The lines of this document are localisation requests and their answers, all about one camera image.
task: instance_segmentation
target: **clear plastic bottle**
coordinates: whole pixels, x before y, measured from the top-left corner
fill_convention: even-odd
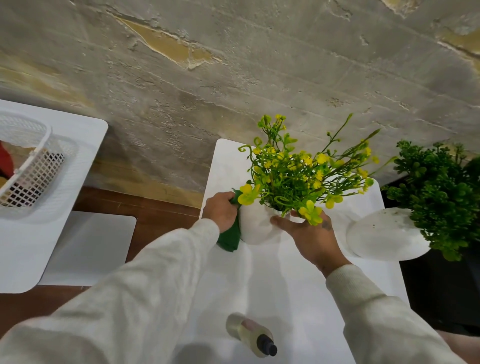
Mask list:
[[[227,332],[247,345],[259,358],[276,355],[277,347],[270,330],[242,314],[234,313],[228,317]]]

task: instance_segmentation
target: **white basket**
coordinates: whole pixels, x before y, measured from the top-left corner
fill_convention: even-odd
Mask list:
[[[8,112],[0,112],[0,141],[35,148],[0,188],[0,211],[28,211],[57,175],[65,153],[50,125]]]

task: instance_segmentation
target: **hand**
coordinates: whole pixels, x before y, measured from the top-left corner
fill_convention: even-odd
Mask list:
[[[299,217],[295,211],[291,214]],[[324,212],[321,218],[323,222],[317,226],[310,225],[307,220],[297,223],[280,216],[273,216],[270,222],[289,233],[300,254],[327,278],[335,269],[351,263],[338,247],[331,219]]]
[[[237,217],[237,207],[230,203],[234,192],[219,192],[207,199],[202,218],[209,218],[217,224],[220,232],[230,229]]]

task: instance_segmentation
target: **long sleeve shirt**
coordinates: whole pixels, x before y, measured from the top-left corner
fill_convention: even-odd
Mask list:
[[[0,363],[167,363],[218,236],[217,225],[201,219],[154,240],[52,315],[14,326],[0,340]],[[357,363],[464,363],[435,330],[358,267],[335,270],[326,284]]]

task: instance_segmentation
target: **textured wall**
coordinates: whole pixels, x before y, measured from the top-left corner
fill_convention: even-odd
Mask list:
[[[350,112],[342,143],[380,125],[381,159],[400,138],[461,141],[480,132],[479,72],[478,0],[3,0],[0,12],[0,97],[107,120],[90,182],[129,193],[201,192],[216,140],[251,142],[264,113],[286,115],[309,151]]]

